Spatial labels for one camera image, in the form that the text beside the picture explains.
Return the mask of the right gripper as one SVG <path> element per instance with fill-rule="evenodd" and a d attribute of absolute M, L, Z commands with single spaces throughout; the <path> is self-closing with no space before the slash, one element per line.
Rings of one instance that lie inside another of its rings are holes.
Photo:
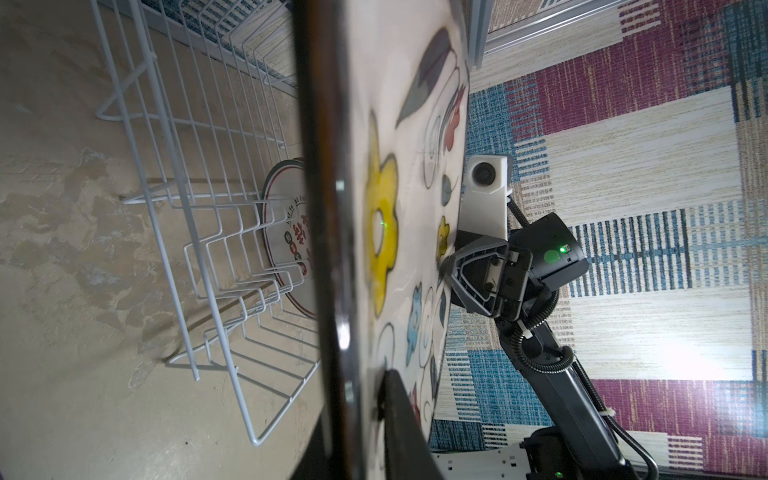
<path fill-rule="evenodd" d="M 544 302 L 584 276 L 583 247 L 555 213 L 509 237 L 458 233 L 454 252 L 440 266 L 452 303 L 469 313 L 515 321 L 527 302 Z"/>

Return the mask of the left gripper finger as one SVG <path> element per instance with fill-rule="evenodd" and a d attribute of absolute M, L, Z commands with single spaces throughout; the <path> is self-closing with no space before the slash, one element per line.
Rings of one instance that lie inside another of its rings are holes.
<path fill-rule="evenodd" d="M 397 370 L 386 370 L 378 396 L 384 423 L 385 478 L 442 480 Z"/>

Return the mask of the white round plate one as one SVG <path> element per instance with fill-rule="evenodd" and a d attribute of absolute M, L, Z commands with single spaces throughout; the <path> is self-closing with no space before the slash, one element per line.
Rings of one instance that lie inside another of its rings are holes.
<path fill-rule="evenodd" d="M 315 319 L 314 266 L 303 161 L 277 163 L 267 175 L 262 200 L 267 224 L 262 236 L 268 269 L 292 306 L 301 315 Z"/>

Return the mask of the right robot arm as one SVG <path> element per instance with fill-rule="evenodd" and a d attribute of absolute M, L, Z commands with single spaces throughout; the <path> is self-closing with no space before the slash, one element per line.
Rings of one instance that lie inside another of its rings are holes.
<path fill-rule="evenodd" d="M 656 479 L 652 455 L 616 421 L 574 350 L 560 343 L 548 324 L 561 287 L 590 268 L 584 250 L 555 213 L 505 237 L 467 230 L 441 266 L 453 303 L 491 319 L 500 345 L 533 389 L 552 426 L 525 438 L 530 479 L 636 479 L 622 453 L 625 442 Z"/>

